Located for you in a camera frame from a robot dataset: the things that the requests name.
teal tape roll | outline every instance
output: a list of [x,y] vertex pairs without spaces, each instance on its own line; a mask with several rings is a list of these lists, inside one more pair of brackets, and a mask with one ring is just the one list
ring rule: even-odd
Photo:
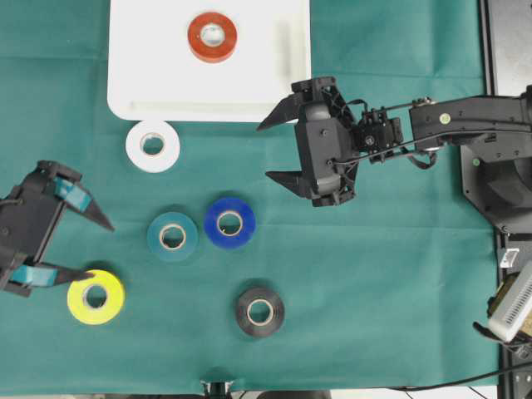
[[68,180],[56,177],[54,181],[56,183],[56,195],[80,212],[85,212],[86,207],[92,201],[91,196]]
[[[178,231],[182,240],[169,243],[164,240],[171,230]],[[187,259],[198,244],[198,229],[186,214],[168,212],[155,218],[148,228],[148,248],[160,260],[179,262]]]
[[51,287],[56,281],[57,270],[54,268],[34,268],[21,266],[13,272],[9,281],[33,287]]

screw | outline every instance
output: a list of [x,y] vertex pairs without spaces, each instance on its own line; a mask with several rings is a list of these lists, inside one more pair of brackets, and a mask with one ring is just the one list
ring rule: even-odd
[[364,139],[364,141],[366,142],[367,145],[374,145],[375,144],[375,139],[373,138],[372,135],[367,135],[366,138]]
[[449,123],[451,123],[451,116],[444,112],[440,115],[440,123],[442,125],[449,125]]

red tape roll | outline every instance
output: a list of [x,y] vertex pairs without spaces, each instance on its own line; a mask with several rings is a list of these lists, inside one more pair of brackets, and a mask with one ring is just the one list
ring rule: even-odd
[[[206,37],[208,30],[214,32],[214,39],[210,41]],[[235,25],[218,12],[205,12],[194,18],[189,25],[190,50],[201,61],[222,62],[228,59],[236,47],[236,40]]]

yellow tape roll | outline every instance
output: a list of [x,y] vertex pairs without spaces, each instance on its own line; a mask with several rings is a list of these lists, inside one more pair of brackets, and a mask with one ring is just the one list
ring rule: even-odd
[[[75,281],[68,289],[66,303],[72,316],[85,324],[97,325],[113,319],[124,306],[126,291],[121,281],[105,270],[88,270],[94,277]],[[106,291],[106,301],[93,308],[87,302],[87,294],[93,287],[101,287]]]

white tape roll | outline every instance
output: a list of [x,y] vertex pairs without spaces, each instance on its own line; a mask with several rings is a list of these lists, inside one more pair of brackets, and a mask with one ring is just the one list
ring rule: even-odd
[[[159,148],[147,150],[148,141],[159,143]],[[180,157],[180,138],[174,128],[163,121],[142,121],[130,130],[126,152],[131,162],[149,173],[168,170]]]

